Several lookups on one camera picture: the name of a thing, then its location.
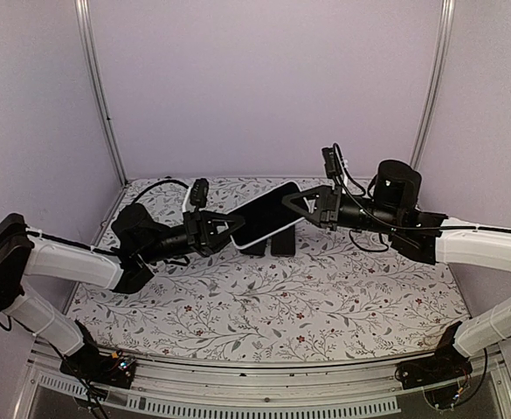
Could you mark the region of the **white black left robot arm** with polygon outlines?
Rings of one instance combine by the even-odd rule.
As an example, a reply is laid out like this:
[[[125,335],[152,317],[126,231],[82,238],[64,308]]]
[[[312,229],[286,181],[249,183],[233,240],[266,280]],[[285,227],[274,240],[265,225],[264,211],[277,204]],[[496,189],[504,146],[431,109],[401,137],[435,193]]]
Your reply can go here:
[[[105,251],[31,230],[23,216],[12,213],[0,223],[0,313],[72,356],[72,365],[87,379],[99,378],[106,369],[103,356],[86,344],[75,321],[24,285],[24,277],[62,278],[134,294],[154,277],[153,264],[191,253],[208,257],[222,250],[244,223],[241,216],[194,210],[183,213],[182,224],[169,227],[134,203],[112,224],[119,247]]]

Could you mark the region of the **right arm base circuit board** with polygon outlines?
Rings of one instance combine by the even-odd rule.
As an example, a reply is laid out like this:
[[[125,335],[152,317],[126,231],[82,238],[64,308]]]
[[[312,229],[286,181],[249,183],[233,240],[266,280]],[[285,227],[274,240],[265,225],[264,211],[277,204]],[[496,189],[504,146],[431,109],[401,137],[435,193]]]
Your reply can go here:
[[[479,392],[487,376],[488,354],[484,349],[484,365],[480,380],[468,397],[464,397],[464,393],[470,388],[473,367],[469,358],[454,347],[455,335],[462,324],[462,321],[458,321],[447,327],[432,355],[415,361],[400,362],[394,372],[394,378],[402,384],[403,389],[454,380],[453,384],[423,392],[427,404],[437,411],[454,410],[470,402]]]

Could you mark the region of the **black smartphone corner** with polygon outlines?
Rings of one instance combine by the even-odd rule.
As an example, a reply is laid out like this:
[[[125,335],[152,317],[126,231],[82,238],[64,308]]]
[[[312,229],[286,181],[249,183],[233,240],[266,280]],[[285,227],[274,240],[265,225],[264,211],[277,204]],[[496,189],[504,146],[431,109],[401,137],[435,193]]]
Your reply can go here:
[[[262,240],[245,249],[240,250],[241,254],[262,258],[266,254],[267,240]]]

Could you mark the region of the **black smartphone with white edge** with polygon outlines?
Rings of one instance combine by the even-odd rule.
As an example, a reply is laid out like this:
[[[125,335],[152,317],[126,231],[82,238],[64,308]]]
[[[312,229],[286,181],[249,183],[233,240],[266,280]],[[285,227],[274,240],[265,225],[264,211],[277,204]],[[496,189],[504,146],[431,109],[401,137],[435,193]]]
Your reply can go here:
[[[284,196],[299,192],[297,182],[284,182],[233,209],[230,215],[241,216],[245,223],[231,234],[232,244],[245,250],[302,221],[302,216],[282,203]]]

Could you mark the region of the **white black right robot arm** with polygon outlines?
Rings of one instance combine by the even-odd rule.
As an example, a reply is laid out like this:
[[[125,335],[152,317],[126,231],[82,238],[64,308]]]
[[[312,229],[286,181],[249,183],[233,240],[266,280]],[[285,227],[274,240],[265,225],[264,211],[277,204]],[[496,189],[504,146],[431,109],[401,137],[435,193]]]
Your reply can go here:
[[[325,159],[334,186],[315,187],[284,196],[283,204],[313,225],[385,234],[391,249],[424,264],[469,264],[511,272],[511,229],[467,223],[417,207],[422,177],[401,161],[378,165],[369,197],[354,196],[340,180],[341,164]],[[511,297],[471,319],[449,326],[427,373],[446,380],[480,350],[511,338]]]

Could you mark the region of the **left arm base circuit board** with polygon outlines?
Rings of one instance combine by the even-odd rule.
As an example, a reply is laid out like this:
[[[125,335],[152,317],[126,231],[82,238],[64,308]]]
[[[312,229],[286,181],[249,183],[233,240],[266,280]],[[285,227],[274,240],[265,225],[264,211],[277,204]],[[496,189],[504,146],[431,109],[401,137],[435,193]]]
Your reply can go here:
[[[135,357],[121,350],[102,354],[90,332],[78,321],[76,325],[83,334],[84,346],[73,355],[65,355],[59,371],[83,381],[130,389],[135,378]]]

